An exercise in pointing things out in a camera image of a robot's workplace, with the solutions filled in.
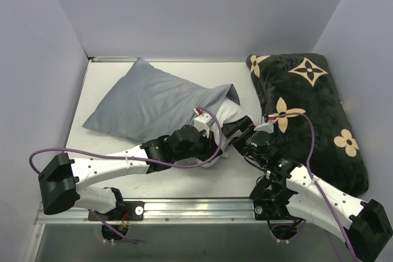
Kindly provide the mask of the grey pillowcase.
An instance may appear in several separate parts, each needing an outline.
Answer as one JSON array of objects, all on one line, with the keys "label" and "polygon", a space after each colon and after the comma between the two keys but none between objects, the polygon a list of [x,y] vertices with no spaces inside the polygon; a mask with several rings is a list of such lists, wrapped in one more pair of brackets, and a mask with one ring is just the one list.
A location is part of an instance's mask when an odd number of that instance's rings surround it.
[{"label": "grey pillowcase", "polygon": [[83,127],[143,142],[191,124],[197,107],[208,109],[220,124],[246,116],[234,85],[205,88],[139,58],[109,90]]}]

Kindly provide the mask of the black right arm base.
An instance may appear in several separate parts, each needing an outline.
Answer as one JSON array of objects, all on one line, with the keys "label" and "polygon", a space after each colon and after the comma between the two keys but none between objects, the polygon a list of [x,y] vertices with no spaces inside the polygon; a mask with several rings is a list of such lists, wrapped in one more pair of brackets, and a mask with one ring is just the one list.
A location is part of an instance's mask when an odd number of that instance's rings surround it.
[{"label": "black right arm base", "polygon": [[282,187],[277,182],[265,177],[258,178],[249,196],[253,202],[255,218],[269,221],[302,220],[301,217],[291,215],[287,208],[289,199],[294,195],[297,195],[297,192]]}]

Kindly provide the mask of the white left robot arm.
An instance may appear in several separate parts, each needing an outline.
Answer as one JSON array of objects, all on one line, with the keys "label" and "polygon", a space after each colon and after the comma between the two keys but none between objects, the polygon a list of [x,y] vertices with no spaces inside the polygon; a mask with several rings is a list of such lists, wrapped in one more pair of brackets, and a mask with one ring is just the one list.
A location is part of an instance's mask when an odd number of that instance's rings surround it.
[{"label": "white left robot arm", "polygon": [[88,158],[70,158],[59,153],[39,173],[42,205],[46,215],[55,215],[72,207],[94,210],[111,220],[119,219],[125,203],[118,188],[98,188],[96,183],[134,174],[150,174],[179,161],[194,159],[199,167],[211,163],[222,151],[211,131],[185,125],[172,135],[160,136],[113,155],[91,154]]}]

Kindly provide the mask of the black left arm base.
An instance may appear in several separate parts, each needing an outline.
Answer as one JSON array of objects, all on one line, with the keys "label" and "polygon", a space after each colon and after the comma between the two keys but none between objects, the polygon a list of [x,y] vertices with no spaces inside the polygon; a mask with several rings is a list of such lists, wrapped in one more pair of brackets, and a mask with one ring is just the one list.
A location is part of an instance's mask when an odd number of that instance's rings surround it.
[{"label": "black left arm base", "polygon": [[93,212],[98,215],[94,217],[92,213],[88,214],[89,221],[98,221],[99,217],[104,221],[141,221],[144,218],[144,206],[145,202],[137,201],[125,201],[122,194],[117,188],[110,188],[113,196],[115,197],[115,208],[109,212],[103,214],[97,210]]}]

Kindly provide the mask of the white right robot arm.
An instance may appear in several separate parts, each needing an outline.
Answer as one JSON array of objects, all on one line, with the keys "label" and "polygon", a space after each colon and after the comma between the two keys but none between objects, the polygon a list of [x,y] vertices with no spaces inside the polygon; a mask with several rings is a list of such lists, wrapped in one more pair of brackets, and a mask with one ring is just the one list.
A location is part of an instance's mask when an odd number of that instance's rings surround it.
[{"label": "white right robot arm", "polygon": [[289,158],[271,143],[270,117],[255,126],[249,117],[222,127],[224,136],[264,175],[250,193],[266,221],[299,218],[341,239],[361,261],[376,261],[392,238],[392,226],[381,203],[353,197],[315,176],[309,163]]}]

